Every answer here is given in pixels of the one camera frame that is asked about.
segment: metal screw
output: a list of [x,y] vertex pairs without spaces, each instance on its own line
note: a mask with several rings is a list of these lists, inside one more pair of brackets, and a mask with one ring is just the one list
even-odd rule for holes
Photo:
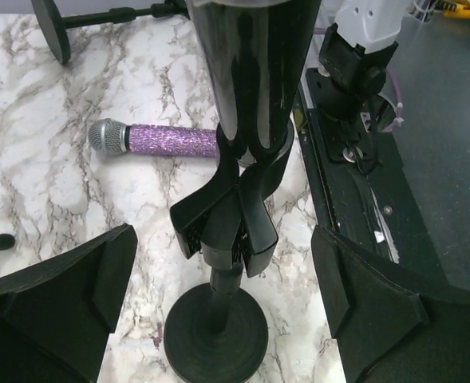
[[[360,148],[355,147],[355,149],[357,150],[357,153],[360,158],[364,157],[364,154],[362,153],[362,150]],[[355,155],[353,154],[350,148],[343,149],[343,157],[345,157],[345,160],[347,160],[351,164],[355,164]]]

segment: round stand base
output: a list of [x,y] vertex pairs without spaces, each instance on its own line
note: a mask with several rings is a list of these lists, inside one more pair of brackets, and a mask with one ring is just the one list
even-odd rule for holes
[[66,64],[71,58],[71,50],[65,23],[56,3],[53,0],[32,0],[32,2],[34,14],[50,50],[57,61],[62,65]]
[[208,325],[211,296],[210,285],[204,284],[178,299],[165,323],[165,353],[188,383],[243,383],[267,351],[267,320],[259,304],[239,290],[225,331],[213,334]]

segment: rhinestone microphone handle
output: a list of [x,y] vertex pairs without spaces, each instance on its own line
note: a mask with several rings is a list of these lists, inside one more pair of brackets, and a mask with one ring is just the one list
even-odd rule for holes
[[131,125],[130,152],[152,156],[217,157],[215,130]]

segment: microphone grille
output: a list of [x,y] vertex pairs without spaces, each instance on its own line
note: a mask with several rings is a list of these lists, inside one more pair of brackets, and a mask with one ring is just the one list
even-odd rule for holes
[[91,125],[88,139],[91,147],[102,154],[116,156],[126,152],[124,145],[124,132],[126,124],[111,120],[99,120]]

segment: stand pole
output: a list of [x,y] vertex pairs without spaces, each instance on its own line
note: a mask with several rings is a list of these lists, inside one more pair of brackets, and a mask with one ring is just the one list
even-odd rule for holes
[[113,8],[109,12],[102,12],[100,14],[84,14],[80,16],[68,16],[63,18],[62,21],[65,23],[65,28],[71,30],[72,28],[81,28],[82,26],[97,26],[100,24],[121,24],[124,22],[132,22],[139,16],[151,16],[154,13],[154,9],[158,9],[157,6],[148,8],[146,10],[134,10],[133,8]]
[[210,329],[213,334],[220,334],[226,329],[231,300],[240,288],[243,265],[234,265],[231,270],[211,269]]

